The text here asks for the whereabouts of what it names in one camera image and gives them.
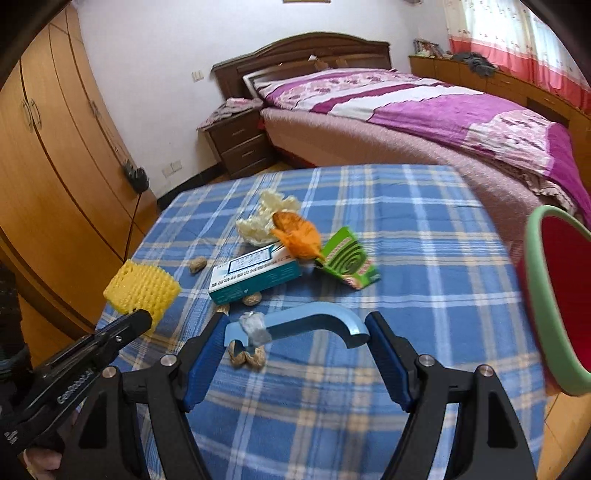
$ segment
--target plaid tablecloth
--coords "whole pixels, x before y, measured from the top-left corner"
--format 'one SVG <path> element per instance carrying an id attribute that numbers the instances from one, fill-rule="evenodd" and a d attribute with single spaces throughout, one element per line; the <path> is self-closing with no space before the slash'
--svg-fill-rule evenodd
<path id="1" fill-rule="evenodd" d="M 211 268 L 245 253 L 235 221 L 265 188 L 293 194 L 326 240 L 348 225 L 375 259 L 382 280 L 361 291 L 305 269 L 263 292 L 271 312 L 334 301 L 361 318 L 379 310 L 394 332 L 443 365 L 492 365 L 515 407 L 537 462 L 543 439 L 544 381 L 513 266 L 495 229 L 462 179 L 447 167 L 354 166 L 265 174 L 201 187 L 173 202 L 134 260 L 159 265 L 182 292 L 152 339 L 127 346 L 123 370 L 153 364 L 197 335 L 213 313 Z M 207 268 L 193 277 L 189 261 Z M 233 319 L 246 310 L 230 308 Z M 114 318 L 105 309 L 100 325 Z M 217 479 L 379 479 L 407 415 L 388 397 L 366 346 L 347 350 L 328 332 L 267 345 L 261 372 L 234 370 L 227 354 L 189 422 Z M 140 425 L 152 478 L 163 478 L 149 415 Z M 431 479 L 443 478 L 456 409 L 449 407 Z"/>

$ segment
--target blue gripper pad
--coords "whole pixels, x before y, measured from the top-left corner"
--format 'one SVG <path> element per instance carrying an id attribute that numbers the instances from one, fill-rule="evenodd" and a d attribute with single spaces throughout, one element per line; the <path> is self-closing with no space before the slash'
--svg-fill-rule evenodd
<path id="1" fill-rule="evenodd" d="M 228 323 L 223 313 L 214 314 L 201 335 L 189 339 L 179 352 L 177 398 L 182 398 L 184 411 L 191 411 L 205 398 L 226 351 L 223 340 Z"/>
<path id="2" fill-rule="evenodd" d="M 388 394 L 406 412 L 411 412 L 420 395 L 420 384 L 414 359 L 417 353 L 406 338 L 394 335 L 379 312 L 367 315 L 365 325 L 369 330 L 369 351 Z"/>

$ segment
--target curtain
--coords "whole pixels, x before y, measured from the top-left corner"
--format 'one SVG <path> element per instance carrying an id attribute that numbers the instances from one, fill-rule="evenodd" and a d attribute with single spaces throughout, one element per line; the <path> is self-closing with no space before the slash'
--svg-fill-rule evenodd
<path id="1" fill-rule="evenodd" d="M 452 52 L 481 53 L 501 70 L 591 112 L 591 88 L 577 64 L 519 0 L 444 0 L 444 8 Z"/>

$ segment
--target purple blanket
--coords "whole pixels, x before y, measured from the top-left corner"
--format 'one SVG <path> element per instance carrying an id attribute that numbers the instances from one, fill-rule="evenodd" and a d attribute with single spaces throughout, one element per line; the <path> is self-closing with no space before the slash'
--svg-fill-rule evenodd
<path id="1" fill-rule="evenodd" d="M 568 130 L 509 100 L 381 69 L 328 70 L 256 87 L 281 109 L 355 118 L 476 154 L 591 225 Z"/>

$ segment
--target white wall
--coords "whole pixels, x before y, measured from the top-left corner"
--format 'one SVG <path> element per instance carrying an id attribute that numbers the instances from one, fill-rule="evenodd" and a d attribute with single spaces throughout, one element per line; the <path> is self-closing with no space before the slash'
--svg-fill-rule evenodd
<path id="1" fill-rule="evenodd" d="M 407 72 L 416 37 L 447 49 L 442 1 L 79 0 L 78 13 L 106 106 L 161 196 L 215 163 L 196 132 L 223 102 L 214 63 L 291 35 L 335 31 L 390 42 L 392 65 Z M 206 78 L 193 83 L 196 70 Z M 177 160 L 182 170 L 165 179 L 162 168 Z"/>

